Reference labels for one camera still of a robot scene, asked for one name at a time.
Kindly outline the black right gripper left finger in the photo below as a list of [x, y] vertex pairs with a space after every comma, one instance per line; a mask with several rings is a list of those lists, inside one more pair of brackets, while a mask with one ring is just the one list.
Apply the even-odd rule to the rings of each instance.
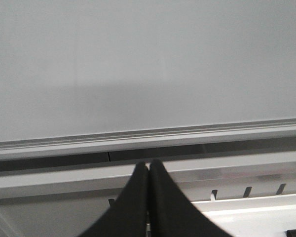
[[148, 168], [135, 169], [112, 206], [81, 237], [144, 237], [148, 213]]

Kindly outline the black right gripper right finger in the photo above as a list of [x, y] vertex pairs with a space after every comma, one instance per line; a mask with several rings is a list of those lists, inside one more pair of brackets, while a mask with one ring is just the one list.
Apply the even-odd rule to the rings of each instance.
[[163, 163], [149, 167], [148, 211], [153, 237], [229, 237], [188, 200]]

